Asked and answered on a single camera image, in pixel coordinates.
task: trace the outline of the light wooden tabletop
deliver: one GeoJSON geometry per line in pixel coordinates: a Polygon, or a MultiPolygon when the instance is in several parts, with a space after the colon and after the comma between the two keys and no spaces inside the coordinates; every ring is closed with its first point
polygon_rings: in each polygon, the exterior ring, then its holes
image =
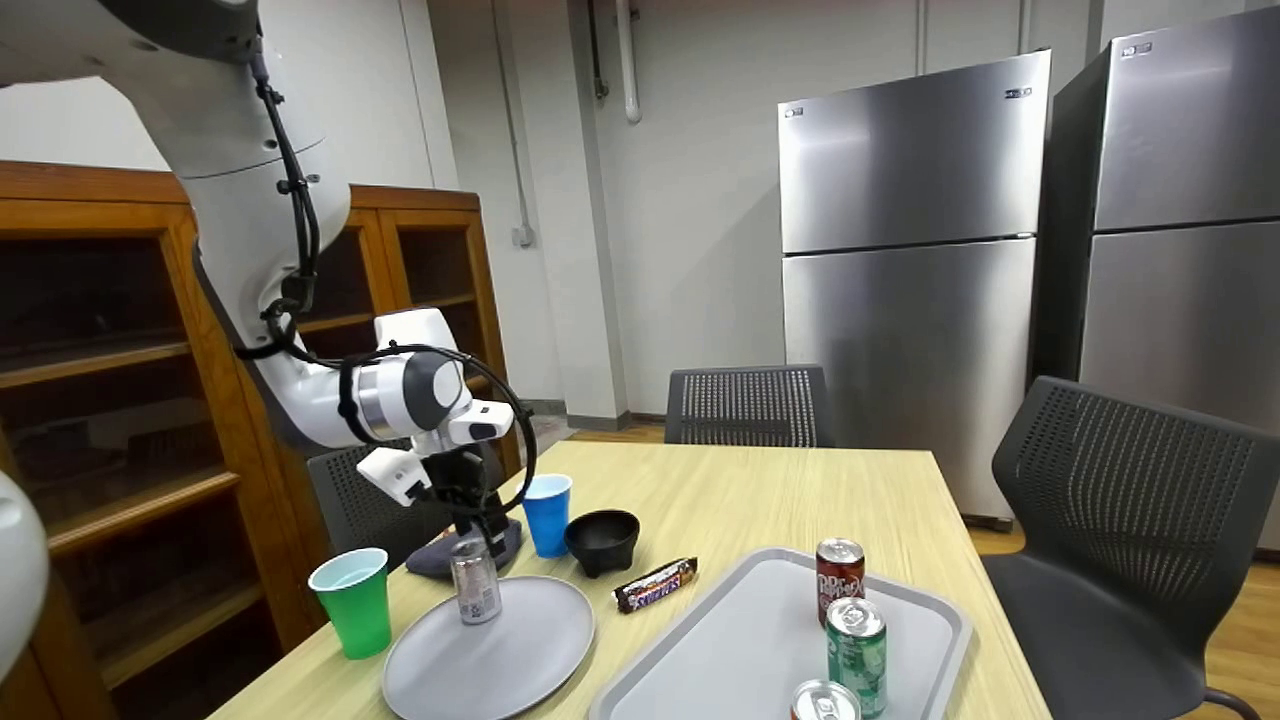
{"type": "MultiPolygon", "coordinates": [[[[873,576],[934,590],[971,619],[975,634],[957,680],[951,716],[1050,716],[928,452],[568,440],[544,452],[535,467],[572,477],[572,516],[593,507],[636,511],[641,548],[632,571],[601,579],[585,579],[572,560],[540,560],[531,548],[514,565],[507,576],[557,576],[580,589],[601,622],[590,663],[531,716],[590,716],[593,699],[627,660],[743,554],[760,548],[811,552],[825,534],[862,538],[873,576]],[[695,554],[702,579],[645,610],[619,614],[611,589],[675,554],[695,554]]],[[[398,571],[398,634],[441,599],[449,599],[446,585],[398,571]]],[[[387,716],[380,703],[386,660],[387,653],[378,660],[344,660],[336,634],[320,629],[218,716],[387,716]]]]}

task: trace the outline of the wooden cabinet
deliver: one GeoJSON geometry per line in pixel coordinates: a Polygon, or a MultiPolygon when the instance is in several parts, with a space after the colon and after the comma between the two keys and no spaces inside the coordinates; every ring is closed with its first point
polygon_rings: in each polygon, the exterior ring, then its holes
{"type": "MultiPolygon", "coordinates": [[[[228,353],[194,249],[159,170],[0,162],[0,467],[54,552],[0,716],[205,716],[324,619],[299,452],[228,353]]],[[[304,336],[369,353],[369,320],[414,303],[441,303],[504,373],[476,195],[358,189],[304,336]]]]}

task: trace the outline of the gray chair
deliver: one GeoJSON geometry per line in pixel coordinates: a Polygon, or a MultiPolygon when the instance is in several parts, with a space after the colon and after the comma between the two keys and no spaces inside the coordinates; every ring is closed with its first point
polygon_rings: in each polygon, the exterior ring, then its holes
{"type": "Polygon", "coordinates": [[[386,548],[391,565],[399,565],[410,552],[446,531],[449,516],[431,499],[419,499],[414,507],[387,499],[358,471],[366,454],[369,448],[310,454],[310,477],[329,526],[329,544],[334,552],[386,548]]]}
{"type": "Polygon", "coordinates": [[[993,467],[1028,544],[986,565],[1052,716],[1257,716],[1204,685],[1204,642],[1247,576],[1280,440],[1040,374],[993,467]]]}
{"type": "Polygon", "coordinates": [[[829,448],[825,366],[675,366],[665,440],[829,448]]]}

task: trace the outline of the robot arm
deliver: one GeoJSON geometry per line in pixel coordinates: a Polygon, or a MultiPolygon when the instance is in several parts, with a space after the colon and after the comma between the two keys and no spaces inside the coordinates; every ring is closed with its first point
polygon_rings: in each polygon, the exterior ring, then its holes
{"type": "MultiPolygon", "coordinates": [[[[350,182],[324,159],[320,132],[274,89],[257,0],[0,0],[0,89],[77,76],[120,89],[181,176],[202,229],[202,280],[294,445],[372,445],[366,471],[398,504],[431,483],[424,459],[498,440],[514,420],[531,445],[530,417],[514,417],[518,394],[473,400],[468,358],[431,308],[380,315],[380,353],[366,358],[320,358],[299,345],[317,260],[350,219],[350,182]]],[[[9,483],[0,534],[6,520],[40,538],[38,511],[9,483]]],[[[9,606],[33,589],[44,589],[38,571],[0,579],[0,677],[33,622],[9,606]]]]}

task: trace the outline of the green cup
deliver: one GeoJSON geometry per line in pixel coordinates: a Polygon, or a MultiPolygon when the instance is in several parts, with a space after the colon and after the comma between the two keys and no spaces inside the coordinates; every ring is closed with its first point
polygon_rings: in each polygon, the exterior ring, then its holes
{"type": "Polygon", "coordinates": [[[353,548],[324,560],[310,589],[320,597],[344,656],[361,660],[391,642],[386,548],[353,548]]]}

